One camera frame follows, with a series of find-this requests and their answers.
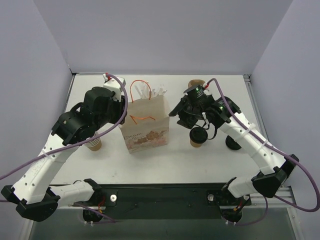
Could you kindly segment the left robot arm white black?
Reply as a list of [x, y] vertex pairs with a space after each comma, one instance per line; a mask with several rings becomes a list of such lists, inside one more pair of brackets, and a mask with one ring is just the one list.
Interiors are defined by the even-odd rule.
[[88, 90], [82, 102], [60, 115], [42, 152], [28, 163], [29, 169], [16, 183], [3, 187], [2, 196], [16, 205], [22, 218], [35, 222], [46, 220], [59, 207], [100, 203], [102, 188], [91, 178], [63, 186], [52, 186], [51, 182], [80, 146], [98, 138], [100, 128], [123, 124], [127, 109], [128, 95], [121, 87]]

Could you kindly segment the brown paper coffee cup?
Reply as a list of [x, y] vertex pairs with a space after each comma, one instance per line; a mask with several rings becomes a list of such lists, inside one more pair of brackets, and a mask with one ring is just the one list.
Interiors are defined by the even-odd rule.
[[202, 143], [197, 143], [192, 140], [190, 140], [189, 142], [190, 142], [190, 145], [194, 148], [200, 148], [203, 145]]

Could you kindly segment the beige paper takeout bag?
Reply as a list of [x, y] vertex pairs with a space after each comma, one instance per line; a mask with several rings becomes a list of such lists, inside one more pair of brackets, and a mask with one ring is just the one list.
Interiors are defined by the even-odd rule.
[[149, 99], [134, 99], [129, 87], [131, 101], [128, 103], [125, 122], [119, 127], [130, 154], [160, 147], [169, 142], [169, 103], [164, 95]]

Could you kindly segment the black plastic cup lid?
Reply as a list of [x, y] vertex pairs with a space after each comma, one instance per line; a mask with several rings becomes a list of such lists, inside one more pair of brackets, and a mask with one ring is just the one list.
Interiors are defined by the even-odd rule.
[[202, 127], [194, 127], [189, 132], [190, 142], [192, 144], [202, 145], [208, 139], [208, 133]]

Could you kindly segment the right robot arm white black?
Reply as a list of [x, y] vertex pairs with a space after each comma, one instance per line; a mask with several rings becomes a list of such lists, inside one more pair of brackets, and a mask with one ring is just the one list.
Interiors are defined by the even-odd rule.
[[206, 96], [191, 103], [184, 96], [169, 116], [178, 116], [177, 124], [187, 129], [191, 129], [199, 120], [214, 125], [235, 141], [257, 164], [259, 171], [256, 175], [234, 177], [224, 186], [221, 197], [227, 204], [233, 204], [242, 196], [253, 193], [273, 198], [296, 166], [267, 147], [269, 142], [228, 97], [214, 100], [212, 96]]

